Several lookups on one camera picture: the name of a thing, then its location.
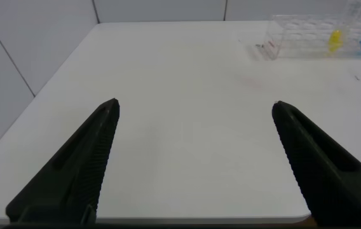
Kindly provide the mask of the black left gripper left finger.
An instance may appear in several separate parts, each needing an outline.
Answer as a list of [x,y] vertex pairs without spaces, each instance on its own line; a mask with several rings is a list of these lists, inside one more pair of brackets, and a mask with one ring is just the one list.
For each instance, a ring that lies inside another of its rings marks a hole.
[[102,103],[7,205],[11,223],[94,223],[119,120]]

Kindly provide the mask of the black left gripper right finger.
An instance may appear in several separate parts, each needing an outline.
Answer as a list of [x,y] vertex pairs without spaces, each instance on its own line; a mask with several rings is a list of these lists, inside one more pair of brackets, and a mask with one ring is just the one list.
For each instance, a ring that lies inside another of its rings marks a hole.
[[361,162],[286,102],[273,104],[272,118],[317,225],[361,227]]

